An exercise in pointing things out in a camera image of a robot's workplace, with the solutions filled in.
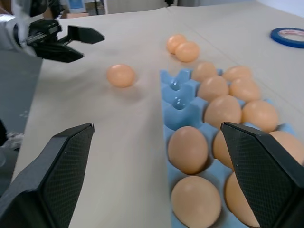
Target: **tape roll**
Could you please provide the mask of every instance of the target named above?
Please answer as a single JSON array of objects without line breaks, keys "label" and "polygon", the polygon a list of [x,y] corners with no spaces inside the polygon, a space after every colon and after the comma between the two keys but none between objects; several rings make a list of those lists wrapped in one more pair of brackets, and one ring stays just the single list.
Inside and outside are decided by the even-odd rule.
[{"label": "tape roll", "polygon": [[274,41],[296,48],[304,48],[304,41],[298,41],[293,39],[285,38],[283,35],[290,34],[290,35],[298,35],[304,37],[304,30],[299,28],[277,28],[271,31],[270,37]]}]

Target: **robotic arm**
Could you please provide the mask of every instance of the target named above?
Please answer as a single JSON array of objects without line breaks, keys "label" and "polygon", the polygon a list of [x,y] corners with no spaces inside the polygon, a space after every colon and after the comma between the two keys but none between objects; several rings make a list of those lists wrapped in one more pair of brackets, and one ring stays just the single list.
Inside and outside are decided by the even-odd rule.
[{"label": "robotic arm", "polygon": [[62,39],[62,31],[55,19],[44,19],[42,14],[48,0],[12,0],[14,15],[0,14],[0,50],[25,52],[60,62],[73,62],[84,55],[68,46],[73,40],[94,44],[105,37],[92,28],[68,26],[68,34]]}]

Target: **egg carton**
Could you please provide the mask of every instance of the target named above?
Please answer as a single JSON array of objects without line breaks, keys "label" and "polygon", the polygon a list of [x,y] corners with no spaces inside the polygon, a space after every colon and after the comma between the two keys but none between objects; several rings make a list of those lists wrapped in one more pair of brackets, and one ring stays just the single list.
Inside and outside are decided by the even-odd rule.
[{"label": "egg carton", "polygon": [[[218,69],[217,72],[220,76],[223,73],[221,69]],[[170,195],[177,182],[185,177],[188,177],[189,175],[184,174],[169,162],[169,140],[174,132],[179,128],[184,126],[195,127],[205,136],[209,148],[207,168],[195,176],[200,176],[209,180],[219,190],[222,201],[222,211],[220,217],[211,226],[211,228],[248,228],[248,226],[240,222],[229,211],[225,203],[224,187],[226,179],[232,173],[232,170],[213,157],[212,143],[214,137],[218,133],[218,129],[202,121],[203,114],[209,103],[206,100],[196,96],[200,83],[191,79],[190,69],[181,70],[176,77],[172,77],[167,71],[162,70],[160,71],[160,83],[162,116],[164,122],[163,131],[166,144]],[[271,100],[265,99],[265,101],[273,105]],[[238,99],[238,102],[243,108],[245,101]],[[259,129],[251,123],[244,123],[244,125]],[[287,123],[279,125],[276,130],[288,132],[293,135],[295,134],[291,126]],[[187,228],[175,217],[173,211],[171,212],[171,227]]]}]

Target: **table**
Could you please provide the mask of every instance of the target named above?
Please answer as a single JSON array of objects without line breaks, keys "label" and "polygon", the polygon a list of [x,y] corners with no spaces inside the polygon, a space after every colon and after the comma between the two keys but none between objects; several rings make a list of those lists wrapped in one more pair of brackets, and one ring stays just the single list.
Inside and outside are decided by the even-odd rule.
[{"label": "table", "polygon": [[[256,2],[91,16],[60,21],[90,26],[104,42],[71,46],[85,57],[71,64],[45,60],[28,119],[15,176],[38,156],[52,135],[94,123],[85,181],[71,228],[169,228],[170,204],[162,139],[160,69],[176,74],[180,63],[165,49],[182,33],[201,47],[200,59],[227,69],[250,66],[264,97],[304,139],[304,51],[269,38],[277,27],[304,19]],[[131,65],[138,75],[128,89],[109,86],[106,69]]]}]

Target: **egg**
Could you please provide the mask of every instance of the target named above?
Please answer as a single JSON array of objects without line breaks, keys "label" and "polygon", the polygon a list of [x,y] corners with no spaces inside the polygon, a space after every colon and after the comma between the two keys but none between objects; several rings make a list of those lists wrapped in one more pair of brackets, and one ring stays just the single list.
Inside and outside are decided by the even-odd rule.
[{"label": "egg", "polygon": [[197,96],[211,102],[219,96],[228,95],[228,93],[227,81],[223,77],[216,75],[206,78],[200,84]]},{"label": "egg", "polygon": [[117,64],[109,67],[106,76],[113,86],[120,88],[133,85],[135,80],[135,72],[126,64]]},{"label": "egg", "polygon": [[295,136],[287,132],[270,132],[278,143],[300,164],[304,165],[304,145]]},{"label": "egg", "polygon": [[260,225],[237,181],[235,173],[232,173],[227,179],[225,187],[226,204],[231,213],[242,223],[251,227],[259,227]]},{"label": "egg", "polygon": [[233,80],[230,84],[229,95],[235,96],[246,103],[262,98],[260,88],[250,77],[241,77]]},{"label": "egg", "polygon": [[232,82],[240,77],[251,77],[251,71],[247,66],[233,66],[224,72],[223,77]]},{"label": "egg", "polygon": [[279,116],[270,103],[256,100],[244,106],[242,122],[249,122],[268,133],[276,129],[279,124]]},{"label": "egg", "polygon": [[199,173],[208,159],[207,140],[196,128],[182,127],[169,140],[168,157],[171,164],[183,173]]},{"label": "egg", "polygon": [[212,62],[201,61],[193,69],[191,79],[202,82],[204,79],[218,75]]},{"label": "egg", "polygon": [[175,49],[178,47],[178,45],[185,43],[186,41],[187,39],[181,34],[171,36],[167,41],[167,50],[171,54],[175,54]]},{"label": "egg", "polygon": [[240,123],[242,117],[241,106],[238,100],[229,95],[215,98],[207,107],[204,122],[220,130],[222,122]]},{"label": "egg", "polygon": [[199,54],[199,46],[192,41],[184,42],[175,49],[175,56],[181,62],[192,62],[198,58]]},{"label": "egg", "polygon": [[178,220],[189,228],[207,228],[221,212],[219,191],[208,180],[190,176],[180,180],[171,194],[172,210]]},{"label": "egg", "polygon": [[233,169],[231,157],[222,131],[219,131],[214,138],[213,156],[215,159],[218,159],[225,166]]}]

